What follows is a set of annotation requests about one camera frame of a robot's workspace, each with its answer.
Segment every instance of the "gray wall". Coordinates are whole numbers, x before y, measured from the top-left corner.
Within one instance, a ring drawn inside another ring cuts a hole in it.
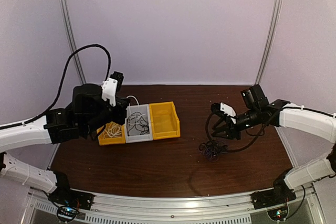
[[[42,112],[56,96],[70,49],[59,0],[0,0],[0,124]],[[66,77],[59,106],[69,103],[79,84],[74,65]],[[51,145],[11,151],[46,168]],[[0,178],[0,223],[18,223],[28,187]]]
[[[261,82],[272,99],[336,112],[336,0],[284,0]],[[329,152],[318,137],[283,129],[299,165]],[[316,183],[328,223],[336,223],[336,179]]]
[[[108,47],[127,84],[252,84],[274,0],[68,0],[76,41]],[[82,53],[90,82],[105,59]]]

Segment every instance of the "wooden table surface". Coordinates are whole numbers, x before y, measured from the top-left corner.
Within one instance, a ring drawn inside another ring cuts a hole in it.
[[[170,140],[99,146],[91,140],[62,143],[51,169],[68,175],[71,187],[97,193],[144,197],[224,195],[272,187],[291,164],[274,127],[249,149],[209,162],[198,151],[206,142],[205,121],[213,102],[246,111],[242,86],[125,86],[122,95],[140,103],[174,101],[181,137]],[[227,140],[245,146],[251,137]]]

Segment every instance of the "black wire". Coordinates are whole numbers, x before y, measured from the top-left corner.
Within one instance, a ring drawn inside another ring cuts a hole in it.
[[[251,134],[251,133],[249,133],[247,129],[245,129],[245,132],[249,136],[256,136],[257,135],[257,134]],[[259,135],[259,136],[263,136],[263,135],[265,135],[265,130],[263,130],[262,133],[261,133],[261,135]]]
[[[107,49],[105,47],[103,47],[102,45],[100,44],[90,44],[90,45],[86,45],[86,46],[83,46],[79,49],[77,49],[76,51],[74,51],[68,58],[66,64],[65,64],[65,67],[64,67],[64,70],[63,70],[63,74],[62,74],[62,77],[61,77],[61,82],[59,84],[59,87],[58,87],[58,91],[57,91],[57,95],[56,95],[56,98],[54,99],[54,101],[52,102],[52,104],[44,111],[42,112],[41,114],[23,122],[23,124],[28,124],[28,123],[32,123],[33,121],[36,121],[38,119],[40,119],[42,116],[44,116],[49,110],[51,110],[51,108],[53,106],[55,106],[56,102],[58,101],[59,99],[59,96],[61,94],[61,90],[62,90],[62,86],[63,86],[63,82],[64,82],[64,78],[65,78],[65,74],[67,72],[67,69],[68,69],[68,66],[69,66],[69,63],[70,63],[70,60],[72,59],[73,56],[75,56],[77,53],[79,53],[80,51],[82,50],[85,50],[87,48],[90,48],[90,47],[98,47],[98,48],[101,48],[102,50],[104,50],[104,52],[106,53],[107,55],[107,58],[108,58],[108,67],[107,67],[107,73],[106,73],[106,78],[108,78],[109,76],[109,72],[110,72],[110,68],[111,68],[111,55],[110,53],[107,51]],[[0,130],[4,130],[4,129],[8,129],[8,128],[12,128],[12,127],[17,127],[17,126],[21,126],[22,123],[13,123],[13,124],[9,124],[9,125],[5,125],[5,126],[1,126],[0,127]]]
[[[291,214],[291,216],[286,217],[286,220],[292,218],[293,215],[295,215],[295,214],[299,211],[299,209],[301,208],[301,206],[302,206],[302,204],[303,204],[303,202],[304,202],[304,200],[305,200],[305,197],[306,197],[306,190],[305,190],[305,187],[304,187],[304,186],[301,186],[301,187],[302,187],[302,189],[303,189],[303,198],[302,198],[302,201],[301,201],[300,205],[298,206],[298,208]]]
[[[326,113],[326,112],[323,112],[323,111],[319,111],[319,110],[309,109],[309,108],[301,108],[301,107],[284,107],[284,109],[308,110],[308,111],[311,111],[311,112],[315,112],[315,113],[319,113],[319,114],[322,114],[322,115],[326,115],[326,116],[333,117],[332,114],[329,114],[329,113]]]
[[[259,132],[254,136],[252,141],[245,145],[242,148],[235,149],[235,150],[228,150],[227,145],[225,145],[222,141],[214,140],[210,133],[209,133],[209,123],[212,116],[215,114],[215,112],[211,112],[209,117],[207,118],[205,122],[205,133],[209,141],[207,143],[203,143],[199,145],[198,149],[199,151],[210,161],[217,160],[219,154],[221,153],[236,153],[241,152],[246,149],[248,149],[251,145],[253,145],[258,138],[262,135],[262,133],[265,131],[265,128],[269,125],[269,123],[280,113],[280,111],[283,110],[282,108],[279,108],[268,120],[267,122],[260,128]]]
[[[149,123],[148,121],[142,116],[139,111],[133,112],[127,118],[127,135],[130,136],[130,132],[132,129],[136,129],[140,132],[140,135],[146,135],[149,133]]]
[[[67,222],[73,221],[76,218],[76,216],[80,214],[80,212],[74,207],[71,207],[71,206],[68,206],[68,205],[58,206],[55,202],[53,202],[50,199],[49,195],[45,191],[43,191],[43,190],[41,190],[41,191],[47,196],[47,199],[57,208],[56,217],[57,217],[58,220],[64,222],[64,220],[61,219],[62,217],[60,216],[60,214],[68,216],[67,215],[67,212],[69,212],[67,210],[68,208],[70,208],[72,210],[72,212],[71,212],[72,217],[70,219],[66,219]]]

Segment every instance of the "white cable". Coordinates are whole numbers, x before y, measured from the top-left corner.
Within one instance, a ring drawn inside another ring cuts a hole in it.
[[[137,100],[137,98],[136,98],[135,96],[133,96],[133,95],[129,95],[129,96],[126,97],[126,98],[129,98],[129,97],[135,99],[136,103],[137,103],[138,105],[140,105],[140,104],[139,104],[139,101]]]
[[[106,130],[106,133],[110,138],[121,136],[122,135],[121,125],[113,123],[112,127],[109,127]]]

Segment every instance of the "tangled cord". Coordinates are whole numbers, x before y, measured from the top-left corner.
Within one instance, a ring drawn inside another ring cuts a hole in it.
[[[219,154],[226,153],[226,148],[227,145],[225,145],[224,140],[213,140],[200,144],[198,150],[207,160],[215,162],[219,159]]]
[[[148,119],[145,119],[145,114],[134,112],[127,118],[127,135],[130,136],[132,130],[137,130],[140,135],[149,134]]]
[[[105,130],[106,134],[111,137],[111,138],[114,138],[114,137],[119,137],[122,135],[121,133],[121,125],[118,124],[118,123],[111,123],[109,125],[109,128]]]

